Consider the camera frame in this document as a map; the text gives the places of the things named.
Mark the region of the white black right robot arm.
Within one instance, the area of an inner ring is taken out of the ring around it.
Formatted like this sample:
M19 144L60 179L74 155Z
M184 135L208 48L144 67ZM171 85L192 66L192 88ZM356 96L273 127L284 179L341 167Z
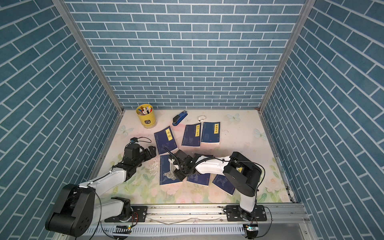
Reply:
M180 181L195 174L225 176L240 193L240 209L248 214L254 211L263 170L241 153L233 152L227 157L201 154L190 156L179 150L170 154L169 162L175 167L172 173Z

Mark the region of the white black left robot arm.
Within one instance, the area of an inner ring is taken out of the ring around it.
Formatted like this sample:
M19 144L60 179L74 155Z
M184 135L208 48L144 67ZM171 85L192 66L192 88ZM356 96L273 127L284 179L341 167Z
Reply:
M129 180L142 163L156 157L156 147L143 148L137 143L126 145L122 160L102 175L79 185L62 188L47 217L48 231L80 237L88 228L105 219L129 222L136 216L129 199L113 197L102 203L101 195Z

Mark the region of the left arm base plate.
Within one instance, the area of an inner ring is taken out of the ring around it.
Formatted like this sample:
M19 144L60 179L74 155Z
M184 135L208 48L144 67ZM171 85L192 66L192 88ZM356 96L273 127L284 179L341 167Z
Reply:
M105 223L144 223L147 217L147 206L131 206L131 213L127 217L110 217L105 219Z

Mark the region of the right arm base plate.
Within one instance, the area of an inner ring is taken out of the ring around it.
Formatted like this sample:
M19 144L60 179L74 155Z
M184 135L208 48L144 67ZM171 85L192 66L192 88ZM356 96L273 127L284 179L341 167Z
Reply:
M240 222L240 221L265 222L267 221L265 207L262 205L255 205L254 209L251 212L247 212L243 210L239 205L227 205L223 209L223 211L227 216L228 222Z

